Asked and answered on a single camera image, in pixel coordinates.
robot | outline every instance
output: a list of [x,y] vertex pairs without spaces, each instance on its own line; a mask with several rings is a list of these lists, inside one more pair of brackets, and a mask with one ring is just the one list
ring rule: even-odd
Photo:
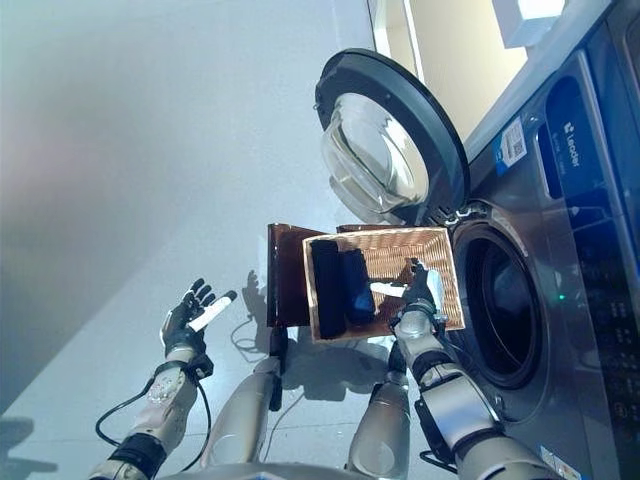
[[[427,285],[428,271],[416,259],[412,262],[413,281],[401,292],[406,306],[390,325],[396,341],[388,372],[384,383],[373,389],[344,470],[258,461],[268,411],[281,406],[287,335],[286,329],[275,328],[269,356],[237,387],[215,425],[209,425],[208,440],[198,457],[200,471],[183,470],[164,478],[405,479],[411,418],[408,367],[420,389],[415,410],[430,449],[443,464],[455,464],[459,478],[559,479],[534,453],[505,435],[483,393],[455,360],[444,333],[446,318],[437,310]],[[199,381],[213,372],[206,355],[204,327],[236,296],[229,292],[214,302],[210,292],[211,287],[202,279],[187,291],[161,330],[165,362],[139,395],[107,412],[96,424],[98,435],[117,448],[89,479],[151,480],[181,442],[197,389],[204,394]],[[146,406],[122,443],[101,432],[102,420],[144,395]]]

barcode label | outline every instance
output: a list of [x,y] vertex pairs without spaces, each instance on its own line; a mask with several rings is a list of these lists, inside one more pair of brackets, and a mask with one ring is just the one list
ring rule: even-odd
[[522,122],[519,117],[502,132],[500,150],[502,150],[502,161],[507,168],[527,154],[527,145],[525,144]]

woven basket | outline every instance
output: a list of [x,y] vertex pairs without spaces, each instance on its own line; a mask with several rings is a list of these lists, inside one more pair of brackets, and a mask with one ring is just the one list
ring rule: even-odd
[[360,327],[347,323],[347,331],[340,337],[321,338],[318,297],[311,257],[311,242],[314,240],[333,240],[338,244],[338,250],[341,252],[360,249],[367,263],[367,274],[372,281],[397,281],[409,284],[412,279],[410,259],[421,260],[428,269],[437,270],[442,278],[444,287],[442,310],[449,316],[447,329],[464,328],[453,254],[445,228],[394,228],[360,231],[322,235],[303,240],[307,299],[314,342],[333,342],[389,335],[391,333],[388,326],[389,320],[405,305],[399,298],[374,292],[373,300],[376,312],[373,323]]

washing machine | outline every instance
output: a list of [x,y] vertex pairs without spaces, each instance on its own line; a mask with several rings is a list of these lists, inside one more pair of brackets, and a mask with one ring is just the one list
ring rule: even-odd
[[374,52],[316,88],[331,187],[366,222],[448,229],[458,360],[564,478],[640,478],[639,76],[640,3],[619,2],[474,159]]

floor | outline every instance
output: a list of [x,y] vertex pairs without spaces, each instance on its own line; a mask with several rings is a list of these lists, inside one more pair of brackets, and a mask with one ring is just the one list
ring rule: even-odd
[[[240,294],[206,334],[215,415],[264,355],[266,225],[355,221],[327,186],[312,106],[324,62],[372,46],[367,7],[25,0],[2,17],[3,376],[24,385],[0,418],[0,476],[83,478],[111,451],[95,420],[162,362],[158,329],[195,278]],[[328,354],[290,335],[263,455],[340,468],[388,339]],[[105,430],[122,436],[135,411]],[[198,401],[160,476],[204,433]],[[410,477],[452,478],[424,448],[414,415]]]

